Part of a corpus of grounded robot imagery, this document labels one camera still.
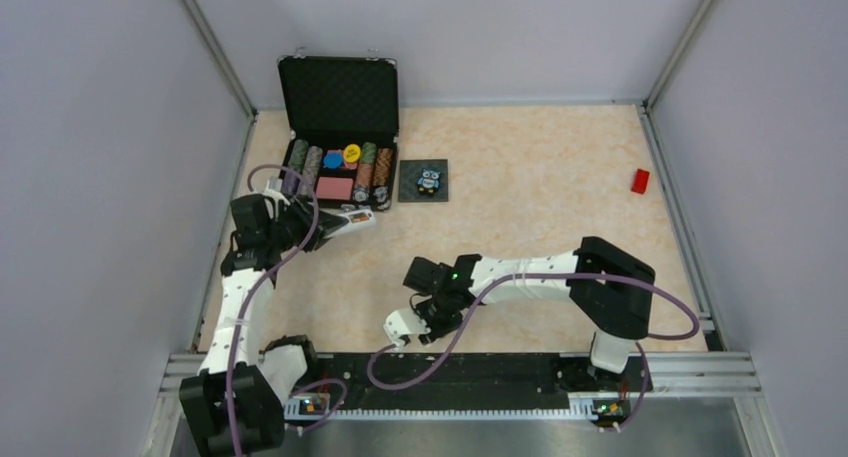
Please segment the white remote control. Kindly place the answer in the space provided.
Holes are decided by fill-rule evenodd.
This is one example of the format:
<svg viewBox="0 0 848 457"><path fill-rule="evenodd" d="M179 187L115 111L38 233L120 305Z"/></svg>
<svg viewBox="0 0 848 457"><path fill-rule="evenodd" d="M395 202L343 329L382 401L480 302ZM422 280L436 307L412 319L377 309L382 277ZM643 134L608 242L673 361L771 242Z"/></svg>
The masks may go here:
<svg viewBox="0 0 848 457"><path fill-rule="evenodd" d="M376 215L368 207L340 212L336 216L342 219L343 223L330 233L331 238L361 232L376 225Z"/></svg>

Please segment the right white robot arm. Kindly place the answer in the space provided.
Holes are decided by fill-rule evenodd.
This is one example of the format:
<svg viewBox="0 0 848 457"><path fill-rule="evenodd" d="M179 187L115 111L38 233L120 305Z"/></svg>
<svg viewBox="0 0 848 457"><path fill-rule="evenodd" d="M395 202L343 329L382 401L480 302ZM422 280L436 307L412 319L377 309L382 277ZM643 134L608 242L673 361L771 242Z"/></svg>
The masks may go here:
<svg viewBox="0 0 848 457"><path fill-rule="evenodd" d="M416 257L403 285L421 300L390 313L383 329L398 348L411 338L427 345L459 330L474 304L572 302L596 327L587 377L612 389L626 377L630 349L648 334L655 277L647 263L596 236L571 252L543 257L464 254L451 265Z"/></svg>

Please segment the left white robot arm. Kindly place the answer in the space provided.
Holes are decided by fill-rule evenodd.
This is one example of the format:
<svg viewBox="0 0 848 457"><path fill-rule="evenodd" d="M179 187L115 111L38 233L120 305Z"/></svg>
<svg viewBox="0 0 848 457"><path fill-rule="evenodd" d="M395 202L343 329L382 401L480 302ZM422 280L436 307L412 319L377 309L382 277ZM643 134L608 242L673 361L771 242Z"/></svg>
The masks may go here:
<svg viewBox="0 0 848 457"><path fill-rule="evenodd" d="M179 387L202 456L244 456L282 445L283 405L293 387L303 391L317 384L321 365L303 335L260 348L277 272L297 252L374 222L370 211L333 214L307 197L274 190L239 197L230 211L235 228L220 266L222 302L213 340L197 373Z"/></svg>

